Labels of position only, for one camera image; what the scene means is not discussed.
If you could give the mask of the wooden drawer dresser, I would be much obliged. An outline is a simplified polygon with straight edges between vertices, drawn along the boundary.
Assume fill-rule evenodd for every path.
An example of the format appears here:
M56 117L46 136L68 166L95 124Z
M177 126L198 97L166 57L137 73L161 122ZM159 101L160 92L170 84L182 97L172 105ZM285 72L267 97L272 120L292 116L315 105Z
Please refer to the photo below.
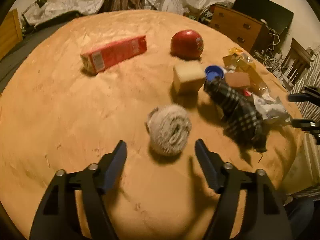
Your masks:
M233 9L215 5L210 27L230 38L247 52L264 53L273 38L267 26Z

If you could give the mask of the grey striped cloth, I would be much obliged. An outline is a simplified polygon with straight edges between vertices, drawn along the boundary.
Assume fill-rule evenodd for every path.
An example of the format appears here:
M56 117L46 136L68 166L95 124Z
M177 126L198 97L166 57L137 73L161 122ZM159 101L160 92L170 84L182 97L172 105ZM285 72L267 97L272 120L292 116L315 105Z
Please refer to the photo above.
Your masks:
M292 120L292 126L303 132L303 144L293 165L298 170L293 195L319 200L319 46L311 51L310 68L289 95L302 114L301 119Z

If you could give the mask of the wooden headboard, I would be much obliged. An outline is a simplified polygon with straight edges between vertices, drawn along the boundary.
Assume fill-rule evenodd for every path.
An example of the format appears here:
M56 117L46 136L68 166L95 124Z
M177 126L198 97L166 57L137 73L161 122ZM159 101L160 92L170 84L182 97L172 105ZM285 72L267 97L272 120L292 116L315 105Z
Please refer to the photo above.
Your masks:
M22 40L18 11L15 8L8 12L0 26L0 59Z

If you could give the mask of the plaid dark cloth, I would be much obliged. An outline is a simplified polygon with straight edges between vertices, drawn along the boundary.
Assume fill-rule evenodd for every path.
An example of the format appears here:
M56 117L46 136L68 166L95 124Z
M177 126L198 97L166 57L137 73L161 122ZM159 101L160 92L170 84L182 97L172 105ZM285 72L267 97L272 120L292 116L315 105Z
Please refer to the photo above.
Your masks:
M219 78L205 81L204 91L222 109L225 135L243 148L266 152L263 119L251 100Z

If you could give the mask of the blue bottle cap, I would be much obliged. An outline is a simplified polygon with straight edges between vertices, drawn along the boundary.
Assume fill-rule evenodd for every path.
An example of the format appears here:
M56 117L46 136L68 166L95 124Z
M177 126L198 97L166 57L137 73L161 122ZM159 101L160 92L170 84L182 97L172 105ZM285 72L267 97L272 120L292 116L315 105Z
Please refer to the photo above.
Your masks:
M216 78L223 79L224 75L225 75L223 68L216 66L216 65L208 66L204 70L204 73L206 76L206 80L208 80L208 81L213 81Z

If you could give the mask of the brown sponge block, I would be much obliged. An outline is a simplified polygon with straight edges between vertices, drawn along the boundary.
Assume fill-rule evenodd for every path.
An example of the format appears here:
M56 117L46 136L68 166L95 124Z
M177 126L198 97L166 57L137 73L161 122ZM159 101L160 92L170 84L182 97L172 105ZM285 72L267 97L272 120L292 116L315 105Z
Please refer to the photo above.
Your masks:
M226 73L225 82L233 88L245 89L250 87L249 75L243 72Z

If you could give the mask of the white plastic sheet left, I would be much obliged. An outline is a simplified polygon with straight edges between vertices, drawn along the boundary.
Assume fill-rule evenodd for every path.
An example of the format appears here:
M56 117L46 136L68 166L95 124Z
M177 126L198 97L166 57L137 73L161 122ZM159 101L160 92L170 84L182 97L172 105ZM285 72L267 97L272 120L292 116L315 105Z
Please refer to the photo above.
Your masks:
M26 16L30 23L38 26L68 13L79 15L96 14L103 6L105 0L47 0L41 8Z

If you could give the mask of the dark side table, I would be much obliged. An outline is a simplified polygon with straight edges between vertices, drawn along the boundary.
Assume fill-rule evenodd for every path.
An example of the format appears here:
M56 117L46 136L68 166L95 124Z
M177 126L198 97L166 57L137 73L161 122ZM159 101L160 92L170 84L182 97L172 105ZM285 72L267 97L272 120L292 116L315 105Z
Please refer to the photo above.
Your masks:
M295 85L303 72L310 68L310 59L311 54L292 38L289 52L281 64L281 70L291 84Z

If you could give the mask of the gold clear cigarette box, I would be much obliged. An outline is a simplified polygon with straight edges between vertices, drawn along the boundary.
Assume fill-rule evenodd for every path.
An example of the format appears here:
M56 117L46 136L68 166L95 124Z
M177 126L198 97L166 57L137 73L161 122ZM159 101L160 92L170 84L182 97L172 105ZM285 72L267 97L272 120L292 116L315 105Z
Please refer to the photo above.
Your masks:
M229 49L229 54L224 56L222 60L227 70L248 74L250 92L262 96L268 90L267 84L257 72L253 57L242 49L236 47Z

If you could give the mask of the red round ball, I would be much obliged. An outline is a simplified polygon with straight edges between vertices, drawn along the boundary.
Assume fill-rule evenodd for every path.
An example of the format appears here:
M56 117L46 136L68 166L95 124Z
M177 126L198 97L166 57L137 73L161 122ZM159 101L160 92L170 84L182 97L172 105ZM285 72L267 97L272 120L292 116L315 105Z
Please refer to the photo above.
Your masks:
M198 60L203 53L202 36L192 30L182 30L171 38L170 53L184 60Z

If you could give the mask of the beige sponge block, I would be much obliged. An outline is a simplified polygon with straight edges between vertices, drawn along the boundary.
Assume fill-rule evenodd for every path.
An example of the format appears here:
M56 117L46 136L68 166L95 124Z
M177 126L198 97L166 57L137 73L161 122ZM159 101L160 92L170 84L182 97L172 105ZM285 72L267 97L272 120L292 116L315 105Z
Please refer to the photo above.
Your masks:
M204 70L199 61L185 61L173 67L173 87L177 95L197 93L204 80Z

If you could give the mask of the black desk lamp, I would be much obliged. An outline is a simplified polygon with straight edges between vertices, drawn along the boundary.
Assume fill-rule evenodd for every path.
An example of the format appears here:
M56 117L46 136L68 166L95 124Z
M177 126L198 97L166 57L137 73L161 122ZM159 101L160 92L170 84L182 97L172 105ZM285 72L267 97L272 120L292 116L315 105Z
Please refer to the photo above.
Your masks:
M28 34L32 33L34 31L34 25L29 22L29 20L26 18L26 16L31 15L32 12L34 12L37 9L41 9L45 4L47 3L47 0L36 0L33 2L25 11L21 13L21 23L22 23L22 35L27 36Z

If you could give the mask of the red carton box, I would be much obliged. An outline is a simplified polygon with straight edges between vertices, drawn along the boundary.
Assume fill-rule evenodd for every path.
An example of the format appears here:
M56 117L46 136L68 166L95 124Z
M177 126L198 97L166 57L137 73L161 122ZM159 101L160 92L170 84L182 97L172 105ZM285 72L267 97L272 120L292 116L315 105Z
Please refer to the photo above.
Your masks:
M112 66L147 51L146 36L125 38L103 44L81 54L83 69L97 75Z

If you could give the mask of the grey rolled towel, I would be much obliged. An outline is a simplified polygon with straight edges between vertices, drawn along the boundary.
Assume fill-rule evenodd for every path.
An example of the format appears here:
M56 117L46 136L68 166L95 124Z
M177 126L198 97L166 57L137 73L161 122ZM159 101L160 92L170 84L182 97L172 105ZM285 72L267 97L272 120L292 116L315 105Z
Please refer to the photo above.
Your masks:
M157 154L173 157L187 145L191 121L185 108L177 104L154 108L145 122L150 147Z

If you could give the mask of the white cigarette carton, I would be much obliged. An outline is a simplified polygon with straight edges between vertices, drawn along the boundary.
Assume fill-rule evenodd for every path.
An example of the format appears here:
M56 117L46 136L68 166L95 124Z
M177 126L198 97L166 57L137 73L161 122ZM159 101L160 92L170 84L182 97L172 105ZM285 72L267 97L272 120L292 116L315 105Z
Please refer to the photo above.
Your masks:
M253 103L265 123L272 126L291 124L291 115L283 106L279 97L274 100L270 96L263 98L253 94Z

